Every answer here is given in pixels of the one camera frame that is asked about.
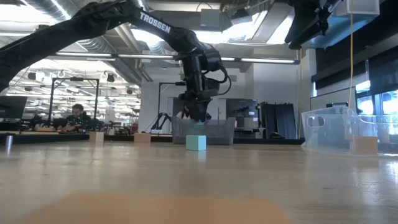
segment wooden block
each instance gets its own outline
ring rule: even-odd
[[[206,150],[206,136],[187,135],[185,149],[192,151]]]
[[[376,156],[378,153],[377,137],[353,136],[349,147],[354,155]]]
[[[36,131],[55,131],[53,127],[49,128],[36,128]]]
[[[90,132],[90,142],[104,142],[104,132]]]
[[[150,143],[151,134],[149,133],[136,133],[134,134],[134,142]]]

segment person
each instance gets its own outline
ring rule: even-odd
[[[184,105],[183,110],[178,112],[176,117],[181,118],[181,119],[191,119],[188,107],[186,105]]]
[[[75,104],[72,106],[72,115],[67,116],[67,125],[65,127],[58,127],[62,131],[79,131],[79,129],[85,129],[91,118],[83,111],[84,108],[81,104]]]

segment robot workstation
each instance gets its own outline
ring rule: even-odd
[[[340,0],[327,0],[321,5],[320,1],[313,0],[286,0],[285,3],[294,7],[295,16],[292,26],[285,38],[285,42],[292,51],[299,50],[302,44],[307,40],[317,36],[325,35],[328,29],[328,18],[333,12]],[[36,76],[39,72],[29,70],[30,66],[45,58],[58,59],[60,56],[72,57],[73,53],[60,52],[75,42],[81,40],[94,39],[105,35],[107,31],[113,30],[123,24],[131,24],[132,26],[144,30],[148,33],[156,35],[164,40],[168,45],[176,51],[177,54],[171,56],[172,60],[181,61],[180,66],[183,79],[177,85],[185,86],[185,91],[181,92],[178,99],[189,110],[190,121],[192,125],[197,123],[205,123],[211,121],[208,113],[208,105],[214,97],[224,95],[231,89],[233,82],[228,75],[227,69],[223,65],[223,61],[219,51],[213,45],[200,42],[194,31],[175,27],[154,17],[148,10],[135,5],[134,1],[117,0],[104,3],[89,3],[82,7],[73,17],[63,22],[58,22],[52,26],[40,26],[35,32],[17,39],[0,49],[0,131],[3,134],[32,134],[34,132],[41,134],[86,134],[88,132],[104,132],[105,135],[123,135],[132,136],[137,132],[137,120],[140,110],[129,106],[131,110],[127,115],[130,117],[128,125],[120,124],[115,120],[106,121],[105,116],[99,112],[98,103],[107,101],[111,109],[112,88],[100,84],[101,78],[87,78],[83,75],[73,75],[66,70],[61,70],[58,74],[50,76],[48,85],[36,84],[35,88],[48,90],[42,91],[42,94],[49,96],[49,101],[43,103],[42,100],[34,98],[34,94],[14,94],[10,93],[15,90],[18,82],[13,79],[17,75],[27,75],[28,79],[37,83]],[[119,62],[126,57],[133,57],[128,54],[100,52],[93,55],[82,54],[81,57],[102,57],[103,60]],[[239,58],[228,60],[228,63],[243,62]],[[207,77],[207,74],[221,71],[223,77],[220,79]],[[106,83],[114,81],[115,77],[112,73],[103,74]],[[226,83],[229,87],[226,91],[220,93],[220,85]],[[92,91],[85,91],[84,87],[90,86]],[[55,94],[59,89],[64,88],[70,95]],[[24,87],[25,91],[31,91],[29,86]],[[129,101],[130,95],[134,94],[134,88],[127,89],[127,95],[119,95],[118,98],[126,97]],[[75,100],[76,96],[84,96],[89,98],[88,103],[80,103]],[[65,111],[59,116],[59,106],[55,102],[65,100]],[[85,105],[91,105],[92,112],[85,111]],[[24,117],[26,109],[30,106],[41,108],[33,111],[29,117]],[[245,103],[241,107],[231,106],[234,113],[245,113],[246,110],[257,110],[256,105]],[[159,129],[167,120],[170,120],[169,114],[163,114],[158,111],[159,116],[155,124],[151,125],[151,129]]]

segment gray bin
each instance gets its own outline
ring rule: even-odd
[[[187,135],[205,135],[207,145],[232,145],[234,129],[235,118],[207,120],[203,124],[197,124],[191,119],[172,117],[174,144],[185,144]]]

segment ceiling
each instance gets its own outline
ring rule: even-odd
[[[82,8],[92,0],[52,0],[52,2],[69,1],[77,9]],[[297,53],[289,50],[286,45],[279,45],[282,43],[284,37],[277,38],[277,44],[269,44],[268,41],[273,33],[292,13],[292,8],[287,4],[274,3],[269,1],[231,1],[231,0],[210,0],[206,3],[199,3],[193,0],[148,0],[146,2],[151,13],[159,18],[163,18],[169,24],[178,27],[195,30],[201,39],[215,42],[214,46],[220,51],[223,57],[271,57],[292,59],[296,58]],[[221,10],[220,27],[209,31],[208,27],[201,26],[201,10],[209,9]],[[250,40],[235,40],[235,41],[218,41],[217,38],[226,34],[220,32],[222,29],[231,27],[231,20],[229,19],[234,10],[240,7],[251,7],[249,13],[260,16],[262,11],[266,11],[263,16],[265,18],[258,19],[259,28],[254,32],[253,38]],[[35,30],[39,24],[51,25],[59,21],[54,18],[35,10],[30,6],[15,6],[12,4],[2,5],[0,7],[0,47],[11,43]],[[141,54],[150,53],[148,44],[141,40],[137,35],[133,35],[130,27],[116,28],[109,30],[103,37],[105,41],[112,46],[115,52],[127,54]],[[246,27],[239,27],[239,29],[229,30],[229,35],[246,33]],[[175,54],[174,50],[164,41],[160,41],[165,53]],[[63,49],[64,52],[87,52],[79,44],[72,44]],[[132,109],[139,109],[140,102],[140,82],[159,82],[162,80],[178,80],[179,79],[179,64],[166,60],[136,60],[128,59],[126,61],[128,67],[131,69],[130,73],[119,71],[118,67],[113,66],[112,63],[100,60],[81,60],[81,58],[62,58],[49,57],[43,59],[29,68],[19,72],[18,75],[10,82],[10,88],[2,94],[8,95],[29,95],[29,106],[27,111],[37,111],[45,113],[49,108],[49,94],[51,79],[53,77],[83,77],[83,78],[98,78],[99,79],[99,114],[104,116],[106,109],[113,108],[119,115],[134,113]],[[229,69],[238,69],[241,73],[245,72],[250,66],[249,63],[233,63],[226,62],[225,66]],[[36,79],[31,80],[27,76],[29,73],[36,73]],[[114,74],[115,81],[113,83],[107,82],[108,74]],[[95,95],[95,88],[91,87],[94,83],[84,82],[70,82],[65,81],[59,84],[59,87],[54,91],[56,95],[54,105],[57,113],[67,114],[71,104],[76,102],[83,104],[85,109],[93,112],[93,95]],[[126,90],[133,90],[133,94],[127,95]]]

